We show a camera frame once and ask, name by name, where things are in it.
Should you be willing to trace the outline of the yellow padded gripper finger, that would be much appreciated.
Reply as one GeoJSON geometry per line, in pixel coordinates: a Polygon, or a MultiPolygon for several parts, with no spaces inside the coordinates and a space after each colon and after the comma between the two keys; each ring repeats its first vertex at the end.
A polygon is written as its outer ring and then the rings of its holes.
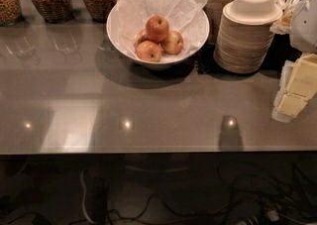
{"type": "Polygon", "coordinates": [[[286,90],[293,67],[294,62],[290,60],[287,60],[282,67],[279,90],[274,98],[271,111],[271,117],[283,123],[289,123],[294,120],[307,105],[307,101],[302,96],[290,94],[286,90]]]}

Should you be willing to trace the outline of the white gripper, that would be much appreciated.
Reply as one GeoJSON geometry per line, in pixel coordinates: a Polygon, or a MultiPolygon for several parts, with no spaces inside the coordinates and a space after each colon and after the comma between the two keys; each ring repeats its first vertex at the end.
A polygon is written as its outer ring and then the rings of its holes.
{"type": "MultiPolygon", "coordinates": [[[[290,25],[290,44],[317,53],[317,0],[300,0],[290,25]]],[[[303,54],[293,65],[286,92],[311,99],[317,93],[317,55],[303,54]]]]}

